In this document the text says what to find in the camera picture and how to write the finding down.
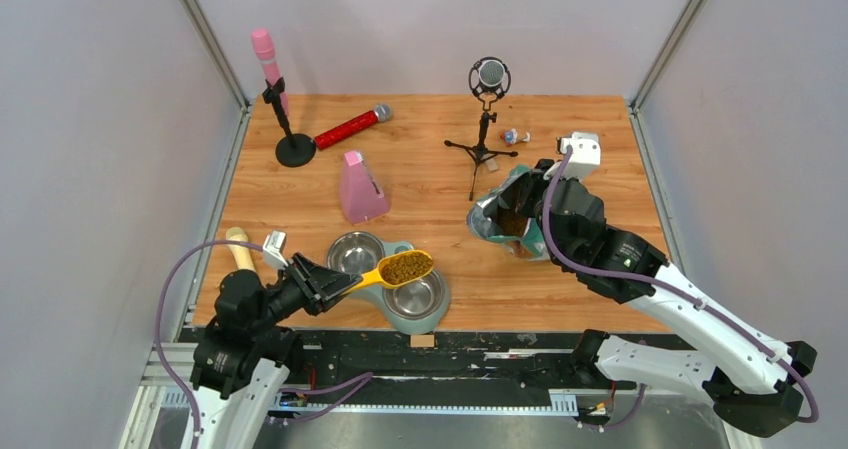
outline kibble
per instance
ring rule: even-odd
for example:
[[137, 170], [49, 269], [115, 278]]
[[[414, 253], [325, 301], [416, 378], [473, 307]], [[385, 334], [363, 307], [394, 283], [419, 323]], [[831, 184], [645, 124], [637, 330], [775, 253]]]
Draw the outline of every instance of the kibble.
[[433, 259], [420, 252], [411, 252], [392, 258], [380, 269], [380, 276], [387, 283], [398, 286], [423, 277], [432, 268]]
[[499, 207], [495, 221], [505, 236], [523, 237], [527, 230], [527, 218], [514, 210]]

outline silver microphone head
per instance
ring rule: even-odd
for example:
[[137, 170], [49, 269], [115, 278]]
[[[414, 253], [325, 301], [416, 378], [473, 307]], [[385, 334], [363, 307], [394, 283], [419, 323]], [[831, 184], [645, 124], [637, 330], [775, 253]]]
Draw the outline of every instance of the silver microphone head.
[[386, 122], [392, 118], [392, 110], [388, 104], [377, 104], [374, 107], [374, 114], [377, 114], [377, 122]]
[[498, 87], [503, 82], [506, 71], [502, 62], [488, 59], [480, 65], [479, 73], [481, 84], [486, 87]]

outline red microphone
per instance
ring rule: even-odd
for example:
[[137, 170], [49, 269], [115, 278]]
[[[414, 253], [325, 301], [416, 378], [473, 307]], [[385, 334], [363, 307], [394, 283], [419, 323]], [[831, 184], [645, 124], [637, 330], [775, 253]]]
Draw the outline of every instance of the red microphone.
[[377, 104], [373, 111], [368, 111], [362, 115], [340, 124], [329, 131], [315, 137], [315, 147], [322, 151], [333, 144], [340, 142], [348, 137], [368, 129], [378, 122], [385, 122], [391, 119], [392, 110], [388, 104]]

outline teal bag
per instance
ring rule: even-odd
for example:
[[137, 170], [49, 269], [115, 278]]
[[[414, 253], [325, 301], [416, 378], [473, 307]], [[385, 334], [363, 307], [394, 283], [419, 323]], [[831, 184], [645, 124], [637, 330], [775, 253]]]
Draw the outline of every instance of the teal bag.
[[469, 230], [484, 241], [503, 246], [510, 254], [527, 261], [549, 261], [542, 230], [535, 219], [512, 210], [516, 181], [532, 169], [519, 164], [498, 187], [474, 203], [466, 222]]

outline pet food bowl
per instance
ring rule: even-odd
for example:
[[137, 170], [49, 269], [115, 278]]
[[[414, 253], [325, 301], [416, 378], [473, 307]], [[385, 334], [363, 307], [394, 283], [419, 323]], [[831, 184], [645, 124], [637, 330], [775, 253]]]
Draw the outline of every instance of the pet food bowl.
[[[349, 274], [362, 274], [376, 268], [386, 255], [411, 249], [412, 244], [408, 242], [390, 243], [367, 232], [349, 232], [330, 246], [327, 267]], [[392, 327], [405, 334], [431, 332], [450, 305], [450, 289], [436, 270], [397, 289], [373, 284], [350, 297], [364, 299], [377, 306]]]

